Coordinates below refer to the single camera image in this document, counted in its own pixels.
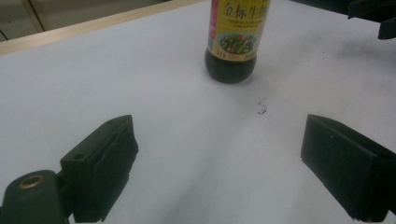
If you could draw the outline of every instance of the soy sauce bottle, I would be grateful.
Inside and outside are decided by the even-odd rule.
[[[253,72],[270,0],[212,0],[205,65],[209,75],[238,83]]]

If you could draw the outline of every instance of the dark liquid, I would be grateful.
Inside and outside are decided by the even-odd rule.
[[[245,62],[230,62],[213,56],[208,50],[205,53],[205,64],[209,75],[224,83],[238,83],[246,79],[253,72],[256,58]]]

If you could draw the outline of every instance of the brass screw hole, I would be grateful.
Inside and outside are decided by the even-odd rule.
[[[40,185],[44,181],[43,175],[32,175],[21,181],[19,184],[20,189],[30,189]]]

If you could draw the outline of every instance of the wooden table edge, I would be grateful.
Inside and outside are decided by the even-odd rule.
[[[85,21],[35,35],[11,39],[0,43],[0,55],[47,45],[76,35],[86,34],[91,31],[106,28],[108,26],[136,20],[142,17],[147,17],[179,7],[189,6],[203,1],[205,0],[173,0],[149,7],[142,7],[131,11],[122,12],[93,21]]]

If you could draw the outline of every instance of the bottle label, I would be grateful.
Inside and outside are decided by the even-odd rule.
[[[212,0],[207,49],[227,61],[256,57],[270,0]]]

